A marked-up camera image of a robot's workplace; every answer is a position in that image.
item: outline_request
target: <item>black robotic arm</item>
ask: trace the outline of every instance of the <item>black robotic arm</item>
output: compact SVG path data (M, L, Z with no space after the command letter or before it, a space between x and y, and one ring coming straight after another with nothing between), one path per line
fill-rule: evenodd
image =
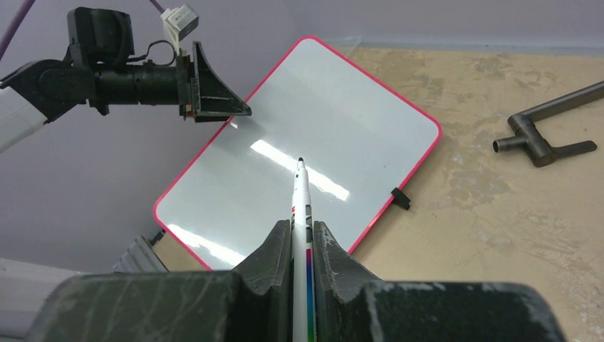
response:
M62 61L27 63L0 81L0 152L88 101L102 115L112 104L178 105L195 122L251 115L250 107L210 68L200 42L191 56L173 49L174 66L134 54L130 16L79 7L68 14L69 41Z

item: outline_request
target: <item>white marker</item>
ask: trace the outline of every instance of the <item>white marker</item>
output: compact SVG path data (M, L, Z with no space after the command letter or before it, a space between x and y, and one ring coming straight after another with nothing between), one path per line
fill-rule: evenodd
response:
M313 218L308 172L298 159L293 176L291 255L293 256L293 342L315 341L315 282L313 275Z

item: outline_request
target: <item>white wall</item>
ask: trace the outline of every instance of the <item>white wall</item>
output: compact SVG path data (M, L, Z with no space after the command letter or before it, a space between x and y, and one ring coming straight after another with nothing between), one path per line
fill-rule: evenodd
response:
M604 49L602 0L285 1L301 32L373 45Z
M164 7L184 3L158 1ZM0 2L0 32L20 3ZM282 0L189 3L200 16L190 36L202 42L211 65L241 97L299 37ZM137 55L163 38L159 13L148 0L37 1L0 62L0 75L27 61L61 59L67 12L78 6L129 13ZM183 43L190 45L191 39ZM110 111L102 117L78 106L0 155L0 257L110 271L137 235L159 231L155 200L218 124L183 122L176 106Z

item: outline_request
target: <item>floor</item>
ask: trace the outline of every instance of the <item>floor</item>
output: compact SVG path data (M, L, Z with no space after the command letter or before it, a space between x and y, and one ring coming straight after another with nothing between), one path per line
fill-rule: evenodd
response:
M434 116L440 144L353 253L389 280L533 286L569 341L604 341L604 152L535 168L495 154L508 116L604 80L604 58L357 48L351 59ZM552 145L604 147L604 101L538 124ZM168 236L171 270L201 266Z

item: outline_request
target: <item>whiteboard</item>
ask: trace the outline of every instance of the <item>whiteboard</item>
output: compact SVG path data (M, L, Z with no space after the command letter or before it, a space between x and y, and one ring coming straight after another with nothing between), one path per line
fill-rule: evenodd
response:
M299 157L313 219L352 252L441 136L438 122L314 37L248 97L155 204L155 219L208 269L232 269L291 216Z

